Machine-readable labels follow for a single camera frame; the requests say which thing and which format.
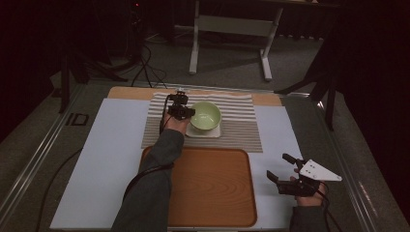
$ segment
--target wooden board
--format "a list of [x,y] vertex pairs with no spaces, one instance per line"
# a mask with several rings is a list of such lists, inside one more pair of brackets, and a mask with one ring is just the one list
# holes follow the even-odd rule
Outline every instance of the wooden board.
[[[142,158],[150,150],[146,148]],[[171,227],[254,225],[248,154],[240,149],[185,147],[173,168],[169,207]]]
[[[111,88],[108,93],[109,99],[132,99],[132,100],[147,100],[149,101],[156,92],[175,94],[175,89],[152,89],[152,88],[137,88],[137,87],[121,87],[116,86]],[[190,90],[189,95],[209,95],[209,94],[228,94],[234,96],[252,95],[254,105],[269,105],[281,106],[281,101],[278,95],[274,93],[244,93],[244,92],[229,92],[229,91],[210,91],[210,90]]]

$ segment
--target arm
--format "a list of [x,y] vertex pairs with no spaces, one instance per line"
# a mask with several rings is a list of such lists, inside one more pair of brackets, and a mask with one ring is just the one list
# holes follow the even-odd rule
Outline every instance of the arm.
[[[139,170],[167,165],[179,158],[188,122],[171,118]],[[111,231],[166,231],[170,193],[171,169],[142,177],[125,198]]]
[[[324,184],[319,190],[325,193]],[[298,206],[293,208],[290,220],[291,232],[328,232],[325,213],[322,208],[323,197],[317,192],[310,197],[295,197]]]

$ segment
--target table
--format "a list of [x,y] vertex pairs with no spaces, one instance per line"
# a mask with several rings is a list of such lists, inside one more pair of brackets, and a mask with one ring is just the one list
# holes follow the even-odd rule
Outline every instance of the table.
[[[121,206],[124,189],[136,173],[145,127],[144,118],[153,90],[114,87],[104,100],[90,131],[73,175],[67,185],[50,227],[52,229],[109,229]],[[230,93],[191,90],[189,95]],[[252,94],[263,153],[249,153],[257,210],[257,221],[252,227],[223,227],[222,230],[261,230],[286,228],[295,205],[293,197],[279,195],[266,178],[272,170],[280,179],[293,174],[293,167],[281,159],[286,152],[295,158],[301,153],[295,134],[280,99],[274,94]],[[171,227],[184,230],[216,228]]]
[[265,80],[271,81],[272,74],[269,65],[268,54],[271,49],[272,43],[275,38],[275,34],[278,29],[283,8],[289,6],[306,6],[306,7],[324,7],[329,9],[338,8],[339,4],[322,4],[316,0],[266,0],[255,1],[256,3],[268,3],[278,7],[275,12],[275,17],[271,21],[256,20],[256,19],[244,19],[223,17],[215,15],[204,15],[199,11],[200,0],[195,1],[195,19],[193,22],[193,45],[190,56],[190,73],[196,74],[196,68],[198,64],[199,43],[198,35],[199,31],[212,31],[222,33],[233,33],[239,35],[250,35],[258,37],[266,37],[267,42],[263,49],[260,50],[260,59],[265,76]]

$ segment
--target metal stand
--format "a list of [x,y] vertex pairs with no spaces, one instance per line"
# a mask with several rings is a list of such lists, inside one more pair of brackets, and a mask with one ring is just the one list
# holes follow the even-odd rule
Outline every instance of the metal stand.
[[190,74],[196,74],[199,52],[199,31],[212,31],[267,37],[268,42],[265,48],[261,49],[260,58],[262,61],[265,80],[271,81],[272,74],[271,68],[269,66],[268,54],[271,49],[272,42],[275,38],[275,33],[277,32],[278,23],[282,12],[283,8],[278,8],[274,21],[201,15],[199,13],[199,0],[196,0],[195,19],[193,22],[193,46],[190,55]]

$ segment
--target hand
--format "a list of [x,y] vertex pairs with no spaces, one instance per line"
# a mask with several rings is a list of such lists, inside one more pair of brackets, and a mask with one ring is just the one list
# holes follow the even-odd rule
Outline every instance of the hand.
[[[296,178],[292,176],[290,177],[290,181],[296,181]],[[320,184],[319,191],[326,194],[325,184]],[[295,196],[295,199],[296,202],[298,202],[298,206],[321,206],[323,196],[316,192],[313,196]]]
[[164,125],[165,129],[179,131],[183,135],[185,135],[185,133],[187,132],[187,125],[190,123],[190,118],[187,118],[184,120],[178,120],[169,114],[165,114],[163,121],[165,123]]

